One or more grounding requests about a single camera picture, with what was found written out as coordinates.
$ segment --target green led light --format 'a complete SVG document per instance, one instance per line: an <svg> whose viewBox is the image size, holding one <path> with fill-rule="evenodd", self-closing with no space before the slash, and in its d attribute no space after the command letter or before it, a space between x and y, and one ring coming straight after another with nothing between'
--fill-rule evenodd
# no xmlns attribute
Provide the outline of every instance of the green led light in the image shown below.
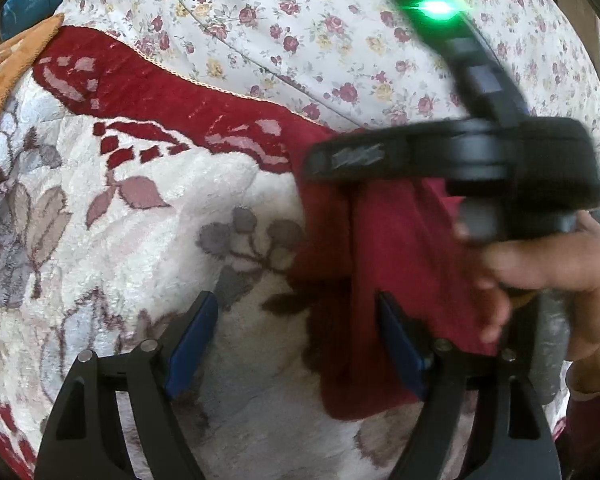
<svg viewBox="0 0 600 480"><path fill-rule="evenodd" d="M452 0L423 0L413 8L426 14L432 20L449 20L460 12Z"/></svg>

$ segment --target teal bag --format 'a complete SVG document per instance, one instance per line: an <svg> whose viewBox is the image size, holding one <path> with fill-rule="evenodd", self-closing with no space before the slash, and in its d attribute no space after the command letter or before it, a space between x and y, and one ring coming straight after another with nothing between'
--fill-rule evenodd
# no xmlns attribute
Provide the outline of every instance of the teal bag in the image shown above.
<svg viewBox="0 0 600 480"><path fill-rule="evenodd" d="M0 40L6 41L51 16L62 0L7 0L0 10Z"/></svg>

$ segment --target flower pattern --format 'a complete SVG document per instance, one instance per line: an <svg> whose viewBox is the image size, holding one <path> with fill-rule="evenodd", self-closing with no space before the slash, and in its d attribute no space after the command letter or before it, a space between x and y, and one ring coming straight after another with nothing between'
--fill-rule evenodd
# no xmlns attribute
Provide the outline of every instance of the flower pattern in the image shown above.
<svg viewBox="0 0 600 480"><path fill-rule="evenodd" d="M600 155L600 84L554 2L461 1L529 108L581 120ZM106 2L66 0L61 10L67 23L107 30L177 73L246 95L257 86L258 96L335 130L465 113L444 64L388 0Z"/></svg>

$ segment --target blue gripper pad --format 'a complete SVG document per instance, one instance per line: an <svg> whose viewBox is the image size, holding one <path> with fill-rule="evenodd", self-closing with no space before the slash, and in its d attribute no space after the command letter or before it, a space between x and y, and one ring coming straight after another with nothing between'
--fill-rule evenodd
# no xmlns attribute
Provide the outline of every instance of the blue gripper pad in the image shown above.
<svg viewBox="0 0 600 480"><path fill-rule="evenodd" d="M376 309L380 337L400 381L424 400L427 394L424 372L431 368L434 359L431 338L424 323L409 318L387 292L376 296Z"/></svg>
<svg viewBox="0 0 600 480"><path fill-rule="evenodd" d="M170 399L189 388L217 321L218 300L211 292L202 292L183 317L171 321L160 338L168 370L164 389Z"/></svg>

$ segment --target red towel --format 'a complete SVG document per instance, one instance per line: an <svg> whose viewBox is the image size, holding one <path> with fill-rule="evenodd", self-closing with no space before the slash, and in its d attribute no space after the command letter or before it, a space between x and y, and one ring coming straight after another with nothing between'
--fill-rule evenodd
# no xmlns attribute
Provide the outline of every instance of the red towel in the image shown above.
<svg viewBox="0 0 600 480"><path fill-rule="evenodd" d="M322 283L310 328L318 345L322 398L331 416L362 418L414 402L399 382L376 329L374 295L390 291L436 337L471 352L480 343L461 247L452 237L459 200L441 180L379 180L349 187L309 184L301 167L318 130L283 139L306 215L308 243L294 283Z"/></svg>

